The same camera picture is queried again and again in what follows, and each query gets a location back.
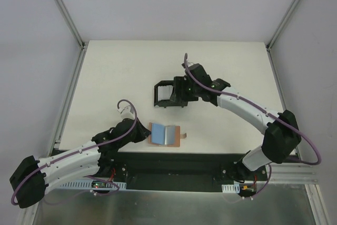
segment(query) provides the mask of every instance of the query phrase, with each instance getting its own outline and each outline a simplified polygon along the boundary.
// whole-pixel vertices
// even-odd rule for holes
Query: table surface
[[[263,43],[190,41],[90,41],[78,79],[60,149],[73,149],[121,121],[120,99],[130,100],[143,125],[179,125],[187,138],[179,148],[130,143],[123,152],[246,153],[263,135],[237,115],[211,103],[155,108],[154,85],[183,76],[185,53],[212,79],[229,82],[240,93],[282,110]]]

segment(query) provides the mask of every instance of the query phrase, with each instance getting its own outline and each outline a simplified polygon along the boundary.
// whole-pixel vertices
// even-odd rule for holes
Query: white connector strip
[[[223,184],[221,187],[223,193],[240,193],[240,185],[237,183]]]
[[[71,182],[65,183],[57,187],[58,189],[67,189],[67,190],[116,190],[117,188],[112,184],[106,184],[104,188],[92,188],[92,179],[77,179]],[[113,182],[119,186],[120,191],[126,190],[126,183],[124,182]]]

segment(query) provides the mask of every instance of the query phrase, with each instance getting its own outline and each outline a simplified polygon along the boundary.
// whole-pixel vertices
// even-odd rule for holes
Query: white wall
[[[322,153],[316,168],[332,224],[337,224],[337,0],[303,0],[272,48],[286,106]],[[312,158],[307,147],[306,158]]]
[[[88,40],[265,42],[292,0],[64,0]]]
[[[53,0],[0,0],[0,224],[15,224],[9,178],[45,155],[79,48]]]

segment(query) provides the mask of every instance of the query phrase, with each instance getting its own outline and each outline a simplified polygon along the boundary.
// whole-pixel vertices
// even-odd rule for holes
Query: black cover
[[[28,176],[31,172],[38,168],[39,160],[35,160],[31,155],[24,160],[15,170],[9,179],[13,190],[15,190],[20,182]],[[16,195],[17,202],[20,208],[28,208],[39,202],[44,197],[46,185],[44,182],[44,175],[41,172],[36,173],[33,177],[20,188]]]
[[[126,133],[133,125],[133,122],[134,120],[132,119],[124,119],[122,122],[118,123],[116,127],[110,128],[109,130],[92,137],[92,141],[99,144],[117,138]],[[100,146],[98,149],[101,153],[101,157],[98,160],[98,166],[100,167],[98,174],[105,173],[106,171],[109,173],[111,172],[113,166],[112,160],[115,158],[121,147],[130,142],[137,143],[144,141],[150,134],[151,131],[144,127],[139,119],[137,119],[135,128],[127,136],[118,141]]]
[[[292,112],[285,110],[283,113],[279,113],[279,119],[299,129],[295,115]],[[263,154],[269,160],[280,164],[284,162],[300,142],[301,137],[298,134],[281,123],[274,121],[273,123],[268,123],[261,148]]]
[[[189,70],[200,83],[217,91],[222,91],[226,87],[230,87],[230,83],[216,79],[212,81],[211,77],[206,73],[204,67],[199,63],[189,66]],[[169,100],[158,100],[159,86],[173,86],[172,95]],[[195,83],[193,79],[186,74],[185,76],[175,76],[173,81],[162,80],[154,86],[154,106],[187,106],[191,101],[198,101],[199,98],[205,102],[211,102],[217,106],[217,97],[219,93],[214,93],[202,88]]]

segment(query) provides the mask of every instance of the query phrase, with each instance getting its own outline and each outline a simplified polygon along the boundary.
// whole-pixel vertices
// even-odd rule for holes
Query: metal frame
[[[80,75],[81,67],[84,61],[86,48],[87,48],[87,43],[85,43],[82,40],[82,37],[80,36],[63,0],[55,0],[55,2],[59,8],[59,11],[64,17],[66,24],[70,28],[73,36],[75,37],[78,45],[80,46],[81,52],[78,56],[76,65],[74,67],[72,78],[68,86],[68,92],[67,92],[65,101],[63,103],[63,106],[62,106],[62,111],[59,115],[59,120],[57,121],[57,124],[55,126],[54,134],[52,137],[53,144],[51,146],[51,150],[53,148],[57,148],[60,144],[60,139],[62,137],[62,132],[64,130],[64,125],[65,125],[67,115],[70,109],[71,101],[72,101],[72,98],[75,92],[75,88],[77,85],[78,77]],[[276,81],[276,86],[277,86],[280,99],[281,99],[281,103],[284,109],[286,108],[284,96],[283,96],[282,88],[279,82],[278,74],[275,69],[272,56],[270,54],[270,49],[273,47],[273,45],[279,38],[280,34],[282,33],[282,31],[285,29],[288,21],[291,19],[293,13],[295,12],[300,2],[301,0],[292,1],[290,7],[286,11],[275,33],[273,34],[270,42],[266,46],[266,50],[269,56],[274,78]],[[318,179],[316,177],[316,174],[312,166],[299,165],[299,164],[294,164],[294,163],[291,163],[291,164],[285,163],[281,165],[272,164],[272,168],[273,168],[273,173],[271,177],[271,183],[305,184],[316,223],[321,224],[321,225],[330,224],[327,211],[326,211],[326,208],[323,202],[323,198],[321,196],[320,187],[318,185]],[[35,217],[36,210],[37,210],[37,204],[32,207],[22,210],[21,214],[18,217],[18,224],[24,224],[24,225],[32,224],[34,217]]]
[[[84,41],[82,40],[82,37],[80,35],[80,33],[78,32],[73,19],[71,18],[67,7],[65,6],[63,0],[55,0],[55,3],[60,11],[60,13],[62,14],[62,16],[64,17],[65,22],[67,23],[68,27],[70,28],[73,36],[75,37],[78,45],[83,48],[84,46]]]
[[[301,0],[293,0],[288,8],[286,10],[284,16],[281,19],[280,24],[278,25],[275,33],[273,34],[272,38],[270,39],[270,42],[267,44],[267,50],[270,51],[270,49],[274,46],[276,40],[279,38],[281,32],[284,30],[285,26],[287,25],[288,21],[294,14],[294,11],[298,7]]]

